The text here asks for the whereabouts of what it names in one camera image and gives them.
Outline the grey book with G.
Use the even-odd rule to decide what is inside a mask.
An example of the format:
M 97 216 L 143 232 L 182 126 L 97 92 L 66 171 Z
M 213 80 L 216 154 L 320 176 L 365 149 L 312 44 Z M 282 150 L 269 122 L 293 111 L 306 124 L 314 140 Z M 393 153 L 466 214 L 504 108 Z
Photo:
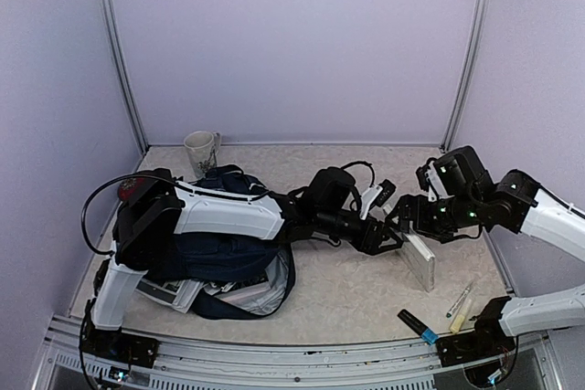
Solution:
M 417 235 L 402 234 L 403 244 L 398 250 L 410 272 L 426 292 L 435 286 L 435 255 Z

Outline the navy blue student backpack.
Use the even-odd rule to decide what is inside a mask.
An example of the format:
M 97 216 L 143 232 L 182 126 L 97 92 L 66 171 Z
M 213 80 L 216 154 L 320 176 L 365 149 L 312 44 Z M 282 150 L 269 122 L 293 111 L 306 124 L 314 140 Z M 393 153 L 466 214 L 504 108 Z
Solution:
M 121 202 L 102 303 L 117 317 L 142 278 L 206 282 L 189 311 L 210 320 L 273 314 L 295 282 L 287 197 L 234 164 L 190 184 L 166 168 L 139 173 L 149 189 Z

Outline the grey ianra book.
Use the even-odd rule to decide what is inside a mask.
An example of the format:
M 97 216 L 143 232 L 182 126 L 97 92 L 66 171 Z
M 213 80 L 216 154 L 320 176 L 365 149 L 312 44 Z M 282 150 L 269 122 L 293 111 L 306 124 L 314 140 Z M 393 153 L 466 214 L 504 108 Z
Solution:
M 158 304 L 187 313 L 205 286 L 205 281 L 196 279 L 151 281 L 142 278 L 136 290 Z

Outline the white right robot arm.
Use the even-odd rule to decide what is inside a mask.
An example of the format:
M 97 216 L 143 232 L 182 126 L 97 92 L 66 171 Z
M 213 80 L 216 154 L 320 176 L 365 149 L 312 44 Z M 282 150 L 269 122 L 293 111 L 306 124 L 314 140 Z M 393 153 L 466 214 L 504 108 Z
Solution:
M 417 170 L 419 195 L 402 196 L 388 218 L 402 233 L 413 231 L 442 244 L 457 240 L 468 227 L 501 227 L 584 258 L 584 213 L 529 174 L 513 169 L 494 182 L 470 145 Z M 441 364 L 452 366 L 511 351 L 517 337 L 584 323 L 584 288 L 578 286 L 534 297 L 491 299 L 473 330 L 436 341 Z

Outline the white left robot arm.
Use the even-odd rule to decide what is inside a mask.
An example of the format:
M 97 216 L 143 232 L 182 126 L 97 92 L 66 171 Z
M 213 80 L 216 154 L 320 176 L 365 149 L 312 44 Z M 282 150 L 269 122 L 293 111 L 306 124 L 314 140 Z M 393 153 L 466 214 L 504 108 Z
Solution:
M 152 367 L 157 340 L 122 330 L 142 283 L 178 282 L 186 310 L 209 320 L 259 320 L 288 299 L 292 245 L 324 236 L 376 256 L 402 246 L 394 227 L 370 211 L 394 192 L 389 181 L 359 192 L 345 167 L 279 194 L 236 165 L 193 184 L 156 168 L 116 179 L 120 206 L 80 327 L 81 354 Z

